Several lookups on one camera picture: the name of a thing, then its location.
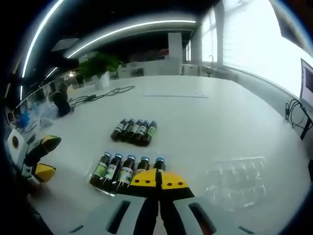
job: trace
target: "dark glass bottle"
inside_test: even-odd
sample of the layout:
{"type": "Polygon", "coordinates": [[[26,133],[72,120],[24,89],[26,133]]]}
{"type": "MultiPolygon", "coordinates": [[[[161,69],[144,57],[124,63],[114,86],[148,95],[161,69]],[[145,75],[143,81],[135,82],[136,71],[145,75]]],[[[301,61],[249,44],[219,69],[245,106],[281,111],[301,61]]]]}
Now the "dark glass bottle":
{"type": "Polygon", "coordinates": [[[100,179],[102,179],[107,171],[107,168],[109,166],[111,154],[106,152],[103,157],[101,157],[96,170],[94,171],[91,179],[90,184],[99,187],[100,185],[100,179]]]}
{"type": "Polygon", "coordinates": [[[124,128],[121,131],[121,134],[119,135],[119,138],[121,139],[121,141],[125,141],[126,140],[126,135],[131,130],[131,128],[133,127],[134,123],[135,123],[135,120],[131,118],[125,124],[124,128]]]}
{"type": "Polygon", "coordinates": [[[140,163],[138,164],[138,167],[137,167],[137,170],[135,170],[135,172],[134,172],[134,176],[141,173],[141,172],[149,170],[149,166],[150,166],[149,162],[150,162],[150,159],[148,157],[141,157],[140,163]]]}
{"type": "Polygon", "coordinates": [[[120,133],[123,130],[126,123],[127,123],[126,119],[121,120],[121,122],[117,125],[117,127],[111,134],[112,140],[117,141],[119,139],[120,133]]]}
{"type": "Polygon", "coordinates": [[[126,139],[129,143],[133,143],[134,142],[134,135],[136,134],[136,132],[138,131],[139,127],[142,124],[142,120],[138,120],[134,126],[132,126],[131,130],[126,134],[126,139]]]}
{"type": "Polygon", "coordinates": [[[112,190],[112,183],[116,178],[117,173],[121,168],[123,156],[116,153],[115,157],[110,162],[107,172],[101,180],[101,189],[110,192],[112,190]]]}
{"type": "Polygon", "coordinates": [[[142,123],[142,125],[138,128],[138,131],[136,132],[136,134],[134,136],[134,143],[135,144],[141,145],[141,139],[146,134],[148,126],[149,126],[149,122],[144,121],[142,123]]]}
{"type": "Polygon", "coordinates": [[[127,160],[124,162],[123,167],[119,171],[116,182],[113,184],[114,191],[117,193],[127,189],[132,181],[133,170],[135,166],[136,157],[128,155],[127,160]]]}
{"type": "Polygon", "coordinates": [[[152,140],[152,136],[153,134],[156,132],[157,130],[157,122],[156,121],[152,121],[148,127],[148,131],[145,134],[145,136],[142,138],[141,143],[143,146],[148,146],[152,140]]]}
{"type": "Polygon", "coordinates": [[[165,172],[165,160],[163,158],[157,158],[156,163],[153,168],[158,169],[159,171],[165,172]]]}

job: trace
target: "power cord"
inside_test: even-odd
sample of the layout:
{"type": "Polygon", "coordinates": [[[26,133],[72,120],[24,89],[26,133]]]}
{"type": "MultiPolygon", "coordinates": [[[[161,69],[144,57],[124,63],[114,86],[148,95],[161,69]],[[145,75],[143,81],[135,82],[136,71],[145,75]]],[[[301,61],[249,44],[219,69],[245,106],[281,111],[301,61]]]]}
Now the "power cord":
{"type": "Polygon", "coordinates": [[[303,122],[305,116],[307,116],[309,118],[309,116],[307,115],[306,108],[303,106],[303,104],[299,100],[292,99],[289,103],[286,103],[286,105],[285,105],[285,120],[289,122],[289,119],[290,119],[292,128],[297,126],[297,127],[304,129],[304,127],[301,126],[300,124],[303,122]],[[302,109],[302,111],[304,112],[304,115],[302,117],[302,120],[299,123],[294,123],[292,121],[292,113],[293,113],[293,110],[295,109],[295,107],[297,107],[297,106],[299,106],[302,109]]]}
{"type": "Polygon", "coordinates": [[[88,103],[88,102],[99,100],[99,99],[106,97],[106,96],[114,96],[116,94],[125,93],[125,92],[130,91],[133,88],[135,88],[135,86],[122,87],[122,88],[118,87],[118,88],[115,88],[115,89],[113,89],[113,90],[111,90],[105,94],[99,95],[99,96],[97,96],[95,94],[83,95],[83,96],[80,96],[80,97],[75,98],[75,99],[69,99],[68,103],[70,104],[70,108],[73,111],[74,108],[81,103],[88,103]]]}

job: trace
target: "faucet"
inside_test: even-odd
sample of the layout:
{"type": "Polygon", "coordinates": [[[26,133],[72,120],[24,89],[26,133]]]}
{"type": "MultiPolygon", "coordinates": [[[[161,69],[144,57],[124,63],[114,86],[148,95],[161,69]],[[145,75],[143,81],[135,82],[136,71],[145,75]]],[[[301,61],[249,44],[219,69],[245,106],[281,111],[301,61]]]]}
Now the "faucet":
{"type": "Polygon", "coordinates": [[[210,57],[212,57],[211,68],[213,68],[213,61],[214,61],[213,55],[209,55],[209,58],[210,57]]]}

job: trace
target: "monitor screen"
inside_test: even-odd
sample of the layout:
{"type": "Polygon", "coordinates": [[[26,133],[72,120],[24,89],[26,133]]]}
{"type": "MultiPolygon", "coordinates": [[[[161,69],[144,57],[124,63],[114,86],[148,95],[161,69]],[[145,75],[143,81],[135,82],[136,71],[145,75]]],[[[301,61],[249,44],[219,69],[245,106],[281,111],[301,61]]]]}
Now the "monitor screen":
{"type": "Polygon", "coordinates": [[[313,68],[306,61],[301,60],[302,87],[300,99],[313,106],[313,68]]]}

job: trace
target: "bottle cap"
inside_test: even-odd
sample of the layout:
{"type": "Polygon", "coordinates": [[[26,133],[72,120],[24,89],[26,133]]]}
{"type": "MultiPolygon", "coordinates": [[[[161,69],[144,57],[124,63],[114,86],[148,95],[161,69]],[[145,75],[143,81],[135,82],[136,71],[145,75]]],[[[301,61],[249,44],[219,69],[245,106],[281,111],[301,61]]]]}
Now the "bottle cap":
{"type": "Polygon", "coordinates": [[[119,154],[119,153],[116,153],[116,154],[115,154],[115,157],[116,157],[116,158],[123,159],[123,155],[122,155],[122,154],[119,154]]]}
{"type": "Polygon", "coordinates": [[[104,156],[108,156],[108,157],[110,158],[112,155],[111,155],[111,153],[109,153],[109,152],[105,152],[105,153],[104,153],[104,156]]]}
{"type": "Polygon", "coordinates": [[[159,162],[159,161],[161,161],[161,162],[165,163],[164,158],[157,158],[157,159],[156,159],[156,162],[159,162]]]}
{"type": "Polygon", "coordinates": [[[127,156],[127,159],[133,159],[134,161],[136,161],[136,157],[134,155],[131,155],[131,154],[127,156]]]}
{"type": "Polygon", "coordinates": [[[148,157],[141,157],[141,159],[140,159],[141,161],[147,161],[147,162],[150,162],[150,159],[148,158],[148,157]]]}

